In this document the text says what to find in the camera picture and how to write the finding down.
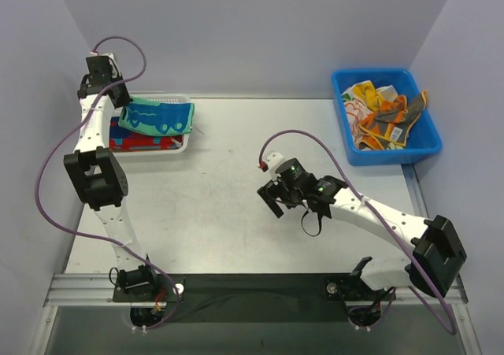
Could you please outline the green teal towel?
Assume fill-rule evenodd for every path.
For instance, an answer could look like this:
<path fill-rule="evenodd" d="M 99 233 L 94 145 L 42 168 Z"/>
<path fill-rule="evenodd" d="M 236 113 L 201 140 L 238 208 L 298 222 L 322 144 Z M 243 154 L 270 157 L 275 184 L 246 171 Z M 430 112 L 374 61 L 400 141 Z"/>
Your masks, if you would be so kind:
<path fill-rule="evenodd" d="M 192 131 L 195 104 L 158 102 L 134 97 L 119 115 L 118 125 L 150 137 L 185 135 Z"/>

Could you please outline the red blue tiger towel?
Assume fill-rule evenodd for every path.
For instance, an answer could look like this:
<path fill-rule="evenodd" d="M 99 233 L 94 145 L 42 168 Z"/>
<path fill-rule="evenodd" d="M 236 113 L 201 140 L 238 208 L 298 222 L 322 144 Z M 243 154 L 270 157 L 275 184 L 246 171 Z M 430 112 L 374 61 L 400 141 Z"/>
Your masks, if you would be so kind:
<path fill-rule="evenodd" d="M 111 126 L 109 129 L 109 147 L 120 152 L 178 150 L 183 143 L 182 135 L 149 136 L 118 126 Z"/>

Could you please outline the grey orange-edged towel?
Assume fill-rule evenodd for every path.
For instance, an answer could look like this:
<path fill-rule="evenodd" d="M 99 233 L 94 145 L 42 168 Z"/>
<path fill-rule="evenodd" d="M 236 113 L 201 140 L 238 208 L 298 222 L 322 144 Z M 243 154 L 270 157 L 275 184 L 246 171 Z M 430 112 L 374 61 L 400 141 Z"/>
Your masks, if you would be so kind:
<path fill-rule="evenodd" d="M 410 130 L 421 117 L 427 103 L 426 91 L 410 101 L 404 95 L 399 95 L 393 102 L 384 101 L 378 111 L 359 123 L 361 138 L 358 140 L 358 149 L 404 149 Z"/>

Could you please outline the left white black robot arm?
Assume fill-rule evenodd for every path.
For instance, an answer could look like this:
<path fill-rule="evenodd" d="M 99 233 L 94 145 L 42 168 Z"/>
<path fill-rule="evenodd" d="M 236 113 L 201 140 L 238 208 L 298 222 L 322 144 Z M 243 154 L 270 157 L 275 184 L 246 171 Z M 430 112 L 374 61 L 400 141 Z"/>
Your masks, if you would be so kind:
<path fill-rule="evenodd" d="M 64 156 L 65 170 L 80 200 L 94 211 L 111 239 L 117 259 L 118 301 L 152 298 L 160 289 L 147 253 L 137 239 L 125 198 L 128 180 L 109 148 L 113 112 L 132 101 L 115 55 L 96 50 L 86 58 L 88 74 L 78 90 L 81 124 L 78 142 Z"/>

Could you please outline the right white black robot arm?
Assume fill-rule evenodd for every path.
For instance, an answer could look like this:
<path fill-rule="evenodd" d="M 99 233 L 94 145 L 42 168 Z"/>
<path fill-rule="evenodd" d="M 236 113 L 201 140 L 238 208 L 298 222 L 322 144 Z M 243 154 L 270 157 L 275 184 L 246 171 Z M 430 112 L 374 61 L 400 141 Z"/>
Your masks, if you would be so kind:
<path fill-rule="evenodd" d="M 345 222 L 402 250 L 399 257 L 361 259 L 351 274 L 369 290 L 414 287 L 433 298 L 445 297 L 467 259 L 453 223 L 444 216 L 413 216 L 358 197 L 341 179 L 317 178 L 297 159 L 277 152 L 264 156 L 259 168 L 270 180 L 258 194 L 276 217 L 282 217 L 284 208 L 302 207 L 316 214 L 319 223 Z"/>

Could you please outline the white patterned towel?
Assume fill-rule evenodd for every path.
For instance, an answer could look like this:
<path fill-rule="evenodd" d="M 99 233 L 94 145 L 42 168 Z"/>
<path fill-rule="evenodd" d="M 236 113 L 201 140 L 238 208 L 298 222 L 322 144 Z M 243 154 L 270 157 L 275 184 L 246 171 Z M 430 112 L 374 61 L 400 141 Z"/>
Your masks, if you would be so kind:
<path fill-rule="evenodd" d="M 370 115 L 372 111 L 360 98 L 354 95 L 350 87 L 342 93 L 342 100 L 346 118 L 349 122 L 352 141 L 355 147 L 358 148 L 359 142 L 363 137 L 363 131 L 360 129 L 359 124 Z"/>

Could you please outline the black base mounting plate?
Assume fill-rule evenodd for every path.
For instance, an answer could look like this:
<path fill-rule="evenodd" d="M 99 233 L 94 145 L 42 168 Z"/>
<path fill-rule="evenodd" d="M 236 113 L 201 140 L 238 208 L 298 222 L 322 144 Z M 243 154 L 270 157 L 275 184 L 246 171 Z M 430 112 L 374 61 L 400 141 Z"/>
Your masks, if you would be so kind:
<path fill-rule="evenodd" d="M 181 324 L 337 323 L 352 317 L 372 325 L 393 289 L 369 289 L 356 273 L 175 275 L 178 291 L 160 277 L 139 292 L 115 287 L 112 300 L 130 306 L 136 326 L 163 318 Z"/>

